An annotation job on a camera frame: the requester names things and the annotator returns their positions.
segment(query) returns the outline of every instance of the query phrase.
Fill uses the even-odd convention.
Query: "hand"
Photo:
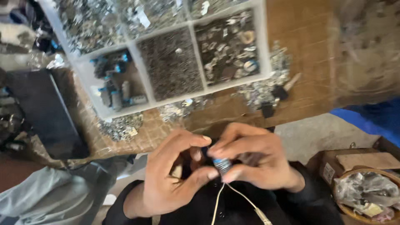
[[[230,123],[207,154],[217,159],[252,161],[253,166],[234,165],[223,176],[225,183],[247,181],[262,189],[284,188],[291,192],[305,186],[304,177],[289,165],[279,137],[266,129]]]
[[[185,150],[190,149],[192,157],[199,161],[199,147],[210,144],[211,139],[206,136],[186,130],[172,132],[149,155],[144,184],[135,187],[126,197],[123,207],[126,217],[161,215],[188,204],[194,194],[219,173],[214,167],[201,167],[186,180],[181,180],[170,175],[171,168]]]

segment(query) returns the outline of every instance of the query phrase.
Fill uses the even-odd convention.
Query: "white cable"
[[[230,184],[226,184],[228,187],[230,187],[232,190],[234,190],[236,193],[240,194],[241,196],[243,196],[248,202],[250,202],[250,204],[254,207],[254,209],[257,209],[256,205],[253,204],[250,199],[248,199],[244,194],[242,194],[241,192],[239,192],[238,190],[236,190],[235,188],[233,188]]]
[[[265,225],[272,225],[271,221],[265,216],[265,214],[264,214],[259,208],[256,207],[256,205],[255,205],[254,203],[252,203],[252,202],[250,201],[250,199],[248,199],[248,197],[246,197],[246,196],[245,196],[244,194],[242,194],[240,191],[238,191],[238,190],[236,190],[235,188],[233,188],[230,184],[227,183],[226,185],[227,185],[228,187],[230,187],[230,188],[231,188],[233,191],[235,191],[236,193],[238,193],[238,194],[240,194],[241,196],[243,196],[243,197],[254,207],[254,209],[255,209],[255,211],[256,211],[258,217],[262,220],[262,222],[263,222]],[[216,216],[216,214],[217,214],[218,201],[219,201],[219,199],[220,199],[220,194],[221,194],[222,190],[224,189],[224,186],[225,186],[225,183],[222,184],[222,187],[221,187],[220,191],[218,192],[218,195],[217,195],[217,202],[215,203],[214,216],[212,217],[211,225],[214,225],[215,216]]]
[[[221,194],[222,190],[224,189],[224,186],[225,186],[225,183],[222,184],[222,187],[221,187],[220,191],[218,192],[218,195],[217,195],[217,202],[215,203],[214,216],[212,217],[211,225],[214,225],[214,222],[215,222],[215,215],[217,214],[218,201],[220,200],[220,194]]]

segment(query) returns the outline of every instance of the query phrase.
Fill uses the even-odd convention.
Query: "brown box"
[[[320,176],[334,188],[334,179],[354,167],[374,169],[400,169],[400,162],[390,153],[376,149],[345,149],[325,151],[320,166]]]

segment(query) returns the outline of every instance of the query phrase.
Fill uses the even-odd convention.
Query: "sleeve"
[[[290,165],[303,175],[306,186],[298,193],[276,191],[279,205],[301,224],[344,225],[323,181],[313,178],[299,162],[290,162]]]
[[[151,218],[135,218],[129,219],[125,216],[123,206],[128,193],[143,181],[136,180],[126,186],[120,195],[117,197],[115,203],[108,210],[106,218],[103,220],[102,225],[151,225]]]

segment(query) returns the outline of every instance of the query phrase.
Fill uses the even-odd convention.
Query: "fingernail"
[[[239,172],[239,171],[236,171],[236,172],[234,172],[234,173],[230,173],[230,174],[228,174],[228,175],[225,175],[225,176],[222,178],[222,182],[224,182],[224,183],[230,183],[230,182],[232,182],[232,181],[235,181],[235,180],[239,177],[239,175],[240,175],[240,172]]]
[[[208,140],[209,142],[211,142],[211,138],[207,137],[207,136],[203,136],[204,139]]]
[[[194,159],[196,162],[198,162],[198,161],[201,160],[201,152],[200,152],[200,150],[196,151],[196,153],[195,153],[194,156],[193,156],[193,159]]]
[[[215,178],[217,178],[220,175],[220,173],[217,170],[214,170],[212,172],[209,172],[207,174],[207,177],[209,180],[214,180]]]

